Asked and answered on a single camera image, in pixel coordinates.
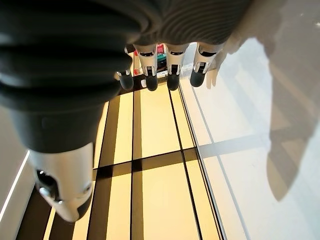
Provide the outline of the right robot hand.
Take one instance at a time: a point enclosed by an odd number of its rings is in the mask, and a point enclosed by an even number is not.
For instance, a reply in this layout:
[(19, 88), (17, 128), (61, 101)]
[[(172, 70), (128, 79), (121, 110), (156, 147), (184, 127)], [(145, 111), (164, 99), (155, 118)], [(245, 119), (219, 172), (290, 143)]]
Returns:
[(40, 195), (65, 220), (87, 212), (104, 105), (134, 86), (137, 51), (146, 87), (157, 89), (157, 44), (167, 87), (179, 86), (196, 42), (190, 83), (202, 85), (248, 0), (3, 0), (0, 103), (30, 151)]

